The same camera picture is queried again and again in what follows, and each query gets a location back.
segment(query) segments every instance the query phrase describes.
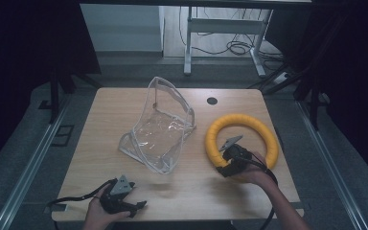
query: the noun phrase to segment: table leg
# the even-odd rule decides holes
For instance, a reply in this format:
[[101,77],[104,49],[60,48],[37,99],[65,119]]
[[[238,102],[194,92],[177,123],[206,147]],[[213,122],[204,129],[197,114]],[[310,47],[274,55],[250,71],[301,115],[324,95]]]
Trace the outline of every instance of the table leg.
[[254,48],[250,50],[250,55],[252,56],[253,62],[255,63],[256,70],[258,71],[258,75],[261,78],[265,77],[265,69],[262,66],[261,60],[259,58],[259,51],[262,46],[263,38],[265,37],[265,30],[267,29],[268,20],[270,19],[271,13],[273,10],[268,10],[265,15],[264,20],[262,21],[262,27],[258,34],[258,39],[256,41],[256,45]]
[[188,8],[187,17],[187,45],[184,55],[184,74],[191,75],[191,24],[192,24],[192,7]]

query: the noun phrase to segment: metal stand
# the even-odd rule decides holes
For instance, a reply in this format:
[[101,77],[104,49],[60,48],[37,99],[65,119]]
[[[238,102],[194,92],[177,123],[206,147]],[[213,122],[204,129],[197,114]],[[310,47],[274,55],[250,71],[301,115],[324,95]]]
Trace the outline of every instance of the metal stand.
[[205,19],[193,18],[192,8],[188,8],[187,17],[187,45],[184,56],[184,74],[191,75],[191,33],[216,33],[216,34],[243,34],[258,35],[255,47],[250,55],[255,63],[256,70],[261,78],[265,77],[265,69],[259,59],[259,51],[265,36],[268,20],[272,10],[265,10],[266,16],[263,21],[233,20],[233,19]]

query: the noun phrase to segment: table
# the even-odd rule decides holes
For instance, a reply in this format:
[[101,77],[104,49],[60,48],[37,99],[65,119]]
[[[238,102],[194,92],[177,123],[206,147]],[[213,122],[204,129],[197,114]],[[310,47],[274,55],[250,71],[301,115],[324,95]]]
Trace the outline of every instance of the table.
[[[136,183],[125,201],[148,202],[135,218],[125,221],[265,219],[271,204],[263,190],[256,185],[239,184],[222,177],[209,161],[203,143],[206,129],[216,118],[235,112],[260,119],[275,133],[261,92],[254,89],[179,88],[195,111],[196,129],[183,145],[173,172],[164,175],[151,172],[118,150],[122,135],[139,120],[147,90],[98,90],[58,197],[86,195],[106,180],[125,174],[129,181]],[[210,97],[216,98],[218,103],[208,104]],[[244,126],[224,128],[218,135],[218,145],[228,137],[240,134],[243,134],[239,141],[241,146],[264,154],[263,139]],[[300,198],[281,150],[273,172],[285,196],[298,206]],[[53,212],[52,217],[56,221],[84,220],[88,202],[68,202],[66,211]],[[297,211],[304,215],[302,209]]]

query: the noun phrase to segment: yellow ring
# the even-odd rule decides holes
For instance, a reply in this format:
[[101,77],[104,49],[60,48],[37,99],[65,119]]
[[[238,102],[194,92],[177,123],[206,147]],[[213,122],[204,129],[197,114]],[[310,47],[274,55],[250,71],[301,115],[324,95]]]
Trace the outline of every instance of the yellow ring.
[[279,156],[279,145],[277,139],[268,127],[258,119],[246,114],[228,114],[216,119],[208,128],[205,136],[205,148],[208,157],[215,167],[225,167],[229,163],[222,158],[222,154],[218,150],[217,136],[221,129],[229,125],[244,125],[256,130],[264,139],[267,153],[265,162],[269,169],[273,169]]

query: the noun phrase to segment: transparent plastic bag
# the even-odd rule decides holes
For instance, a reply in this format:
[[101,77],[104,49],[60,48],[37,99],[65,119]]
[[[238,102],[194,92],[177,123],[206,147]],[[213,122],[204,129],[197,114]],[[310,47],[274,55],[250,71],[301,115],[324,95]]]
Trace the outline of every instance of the transparent plastic bag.
[[124,134],[119,150],[155,173],[171,173],[185,139],[196,128],[195,114],[167,80],[155,77],[139,121]]

